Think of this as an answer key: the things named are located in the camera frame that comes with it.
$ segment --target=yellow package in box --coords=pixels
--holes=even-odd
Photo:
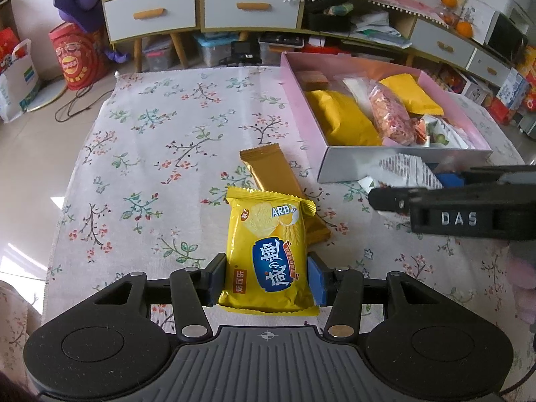
[[[304,216],[314,216],[315,203],[233,187],[226,199],[231,216],[219,304],[238,313],[317,315],[307,282],[304,224]]]
[[[334,90],[305,96],[330,145],[381,146],[382,138],[353,98]]]
[[[392,75],[380,81],[402,101],[409,113],[416,115],[443,115],[443,109],[417,84],[411,74]]]

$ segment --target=pink box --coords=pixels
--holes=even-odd
[[[403,73],[418,76],[419,86],[443,108],[450,122],[465,130],[476,149],[404,147],[389,139],[384,139],[381,147],[330,146],[294,76],[296,71],[321,71],[330,81],[336,75],[345,74],[360,74],[374,80]],[[281,55],[281,78],[299,135],[307,146],[310,166],[319,183],[360,180],[367,175],[369,165],[398,153],[419,156],[427,164],[437,165],[436,170],[450,171],[483,165],[492,153],[465,112],[419,69],[357,57],[285,52]]]

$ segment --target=drawer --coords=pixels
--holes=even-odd
[[[195,0],[111,0],[104,7],[111,41],[196,25]]]
[[[502,86],[510,73],[508,66],[503,65],[479,49],[474,51],[466,69],[496,86]]]
[[[251,9],[242,8],[253,3]],[[267,27],[295,29],[299,1],[205,0],[205,28]]]
[[[415,49],[461,68],[467,66],[475,48],[463,39],[422,19],[417,19],[411,33],[411,42]]]

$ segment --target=microwave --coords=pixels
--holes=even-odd
[[[527,37],[505,14],[479,0],[466,0],[460,19],[473,24],[473,40],[512,64],[523,61]]]

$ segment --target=red canister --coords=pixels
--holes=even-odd
[[[85,88],[104,77],[108,60],[102,51],[102,30],[84,33],[76,24],[65,22],[48,37],[70,90]]]

